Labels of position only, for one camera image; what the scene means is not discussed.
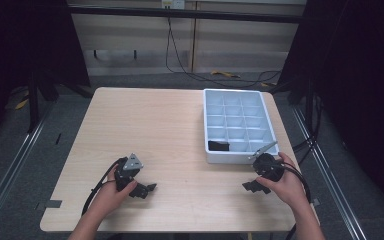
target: left hand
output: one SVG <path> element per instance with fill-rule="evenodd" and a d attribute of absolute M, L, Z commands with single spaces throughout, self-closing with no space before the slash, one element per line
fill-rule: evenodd
<path fill-rule="evenodd" d="M 117 165 L 110 171 L 107 176 L 107 182 L 102 185 L 87 210 L 87 212 L 97 214 L 101 219 L 104 219 L 112 211 L 120 207 L 124 199 L 129 196 L 129 193 L 137 186 L 137 182 L 133 180 L 122 191 L 117 191 L 114 177 L 116 168 Z"/>

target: wooden table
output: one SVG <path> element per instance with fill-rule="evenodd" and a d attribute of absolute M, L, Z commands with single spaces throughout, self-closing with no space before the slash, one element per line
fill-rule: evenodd
<path fill-rule="evenodd" d="M 72 231 L 90 189 L 118 158 L 135 153 L 135 177 L 157 183 L 146 199 L 128 198 L 99 231 L 289 231 L 295 221 L 276 194 L 246 191 L 257 177 L 249 165 L 208 164 L 200 90 L 99 88 L 77 134 L 41 229 Z M 264 93 L 280 151 L 295 157 L 273 97 Z"/>

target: black curtain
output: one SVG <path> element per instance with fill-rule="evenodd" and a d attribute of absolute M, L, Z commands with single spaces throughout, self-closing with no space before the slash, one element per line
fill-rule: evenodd
<path fill-rule="evenodd" d="M 10 91 L 26 86 L 34 70 L 52 73 L 52 83 L 90 85 L 70 13 L 39 12 L 34 4 L 67 3 L 0 1 L 0 118 Z"/>
<path fill-rule="evenodd" d="M 313 84 L 349 151 L 384 192 L 384 1 L 328 3 L 330 10 L 308 4 L 310 16 L 335 12 L 337 21 L 298 28 L 281 80 L 294 81 L 291 102 Z"/>

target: electrical cable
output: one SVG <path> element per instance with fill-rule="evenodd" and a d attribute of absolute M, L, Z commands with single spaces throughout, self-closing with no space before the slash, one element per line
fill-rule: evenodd
<path fill-rule="evenodd" d="M 199 76 L 195 73 L 188 73 L 184 67 L 183 67 L 183 64 L 182 62 L 180 61 L 180 57 L 179 57 L 179 53 L 178 53 L 178 50 L 177 50 L 177 46 L 176 46 L 176 41 L 174 39 L 174 36 L 173 36 L 173 31 L 172 31 L 172 28 L 171 28 L 171 19 L 170 18 L 167 18 L 167 21 L 168 21 L 168 25 L 169 25 L 169 31 L 168 31 L 168 36 L 167 36 L 167 47 L 166 47 L 166 67 L 167 69 L 172 72 L 172 73 L 184 73 L 186 74 L 188 77 L 196 80 L 196 81 L 199 81 L 199 82 L 212 82 L 214 84 L 217 84 L 217 85 L 220 85 L 222 87 L 227 87 L 227 88 L 248 88 L 248 87 L 252 87 L 254 85 L 256 85 L 257 83 L 261 83 L 263 81 L 269 81 L 271 79 L 273 79 L 274 77 L 276 77 L 278 74 L 281 73 L 281 71 L 275 71 L 275 70 L 272 70 L 272 71 L 265 71 L 265 72 L 262 72 L 260 73 L 260 75 L 258 76 L 258 80 L 231 80 L 231 79 L 218 79 L 218 80 L 212 80 L 212 79 L 208 79 L 208 78 L 205 78 L 205 77 L 202 77 L 202 76 Z M 169 46 L 170 46 L 170 39 L 171 41 L 173 42 L 173 46 L 174 46 L 174 50 L 175 50 L 175 53 L 176 53 L 176 57 L 177 57 L 177 60 L 179 62 L 179 65 L 180 65 L 180 68 L 182 69 L 182 72 L 176 72 L 176 71 L 173 71 L 169 66 L 168 66 L 168 51 L 169 51 Z M 267 79 L 263 79 L 261 80 L 261 76 L 265 73 L 269 73 L 269 72 L 274 72 L 275 74 Z M 244 85 L 244 86 L 231 86 L 231 85 L 227 85 L 227 84 L 223 84 L 221 82 L 245 82 L 245 83 L 250 83 L 248 85 Z"/>
<path fill-rule="evenodd" d="M 118 160 L 115 161 L 111 166 L 108 168 L 108 170 L 105 172 L 104 176 L 102 176 L 101 180 L 96 184 L 94 189 L 91 189 L 91 193 L 89 194 L 89 197 L 87 198 L 85 205 L 83 206 L 82 216 L 87 212 L 87 209 L 89 208 L 90 203 L 92 202 L 92 199 L 95 197 L 98 190 L 106 183 L 113 182 L 113 181 L 107 181 L 103 183 L 105 178 L 108 176 L 108 174 L 111 172 L 111 170 L 114 168 L 115 165 L 117 165 Z"/>
<path fill-rule="evenodd" d="M 305 196 L 307 198 L 307 201 L 308 201 L 308 203 L 311 203 L 310 187 L 308 186 L 308 183 L 304 179 L 302 174 L 293 165 L 291 165 L 289 163 L 285 163 L 283 161 L 282 161 L 282 164 L 283 164 L 283 166 L 282 165 L 281 166 L 274 165 L 274 164 L 267 164 L 267 166 L 270 166 L 272 168 L 281 168 L 281 169 L 284 169 L 286 171 L 289 171 L 289 172 L 293 173 L 301 181 L 301 183 L 302 183 L 302 185 L 304 187 L 304 192 L 305 192 Z M 290 240 L 292 238 L 292 236 L 294 235 L 295 231 L 296 231 L 296 224 L 294 224 L 292 229 L 289 231 L 289 233 L 286 236 L 285 240 Z"/>

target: human hand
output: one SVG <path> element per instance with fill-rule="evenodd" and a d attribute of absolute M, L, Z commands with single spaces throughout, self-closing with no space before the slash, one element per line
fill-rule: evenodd
<path fill-rule="evenodd" d="M 97 218 L 104 219 L 109 213 L 120 207 L 124 199 L 133 189 L 136 188 L 137 182 L 133 180 L 122 191 L 117 191 L 114 172 L 117 165 L 107 175 L 107 182 L 102 185 L 96 194 L 87 213 L 93 213 Z"/>
<path fill-rule="evenodd" d="M 291 158 L 288 157 L 285 153 L 279 152 L 279 156 L 282 158 L 283 162 L 291 164 L 295 167 L 295 164 L 292 162 Z M 285 171 L 282 178 L 278 182 L 273 182 L 263 177 L 257 177 L 256 181 L 261 185 L 273 190 L 283 202 L 291 207 L 299 206 L 303 203 L 308 203 L 301 181 L 297 176 L 295 176 L 295 174 L 289 171 Z"/>

